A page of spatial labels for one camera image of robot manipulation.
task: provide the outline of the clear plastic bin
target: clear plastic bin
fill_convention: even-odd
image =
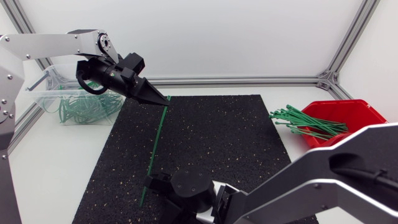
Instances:
[[[114,124],[124,97],[111,90],[93,95],[83,90],[75,77],[76,65],[52,65],[25,93],[58,122],[75,124]],[[95,83],[87,82],[92,88]]]

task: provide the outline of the white backdrop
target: white backdrop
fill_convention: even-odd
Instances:
[[[342,86],[398,122],[398,1],[382,0],[341,70]]]
[[[144,57],[143,75],[168,77],[316,75],[361,1],[20,0],[36,32],[105,29],[123,57]]]

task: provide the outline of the black rubber mat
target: black rubber mat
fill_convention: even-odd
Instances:
[[[163,107],[126,100],[74,223],[158,223],[162,197],[139,206]],[[152,173],[203,166],[213,180],[250,192],[290,163],[259,95],[172,97]],[[294,223],[318,223],[315,216]]]

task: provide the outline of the green zip tie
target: green zip tie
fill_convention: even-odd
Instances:
[[[289,123],[280,123],[276,121],[275,124],[285,124],[295,134],[307,134],[316,138],[328,140],[333,136],[348,132],[347,125],[344,123],[313,118],[290,105],[287,105],[286,108],[287,110],[279,109],[275,112],[270,112],[269,117],[288,121]],[[309,127],[324,131],[327,134],[322,134],[299,127]]]
[[[172,99],[171,96],[167,96],[167,99],[170,101]],[[163,120],[164,117],[166,116],[166,112],[167,112],[167,108],[168,106],[164,107],[163,110],[163,115],[162,118],[160,119],[160,123],[159,123],[159,128],[157,129],[157,134],[156,134],[156,138],[155,138],[155,144],[154,144],[154,149],[152,150],[152,156],[150,157],[150,162],[149,162],[149,167],[148,167],[148,173],[147,175],[150,175],[150,170],[152,169],[152,165],[154,163],[154,158],[155,158],[155,152],[156,152],[156,147],[157,147],[157,141],[159,140],[159,136],[160,136],[160,131],[162,130],[162,126],[163,126]],[[147,192],[147,187],[144,187],[144,190],[142,191],[142,195],[141,195],[141,201],[139,203],[139,206],[142,207],[142,205],[144,204],[144,198],[145,198],[145,193]]]

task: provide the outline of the red plastic tray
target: red plastic tray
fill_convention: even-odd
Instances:
[[[311,149],[332,146],[365,126],[387,122],[364,100],[315,101],[304,108],[302,112],[314,118],[346,123],[349,131],[349,133],[339,134],[327,141],[304,134],[303,137]],[[315,131],[309,127],[304,127],[304,129]]]

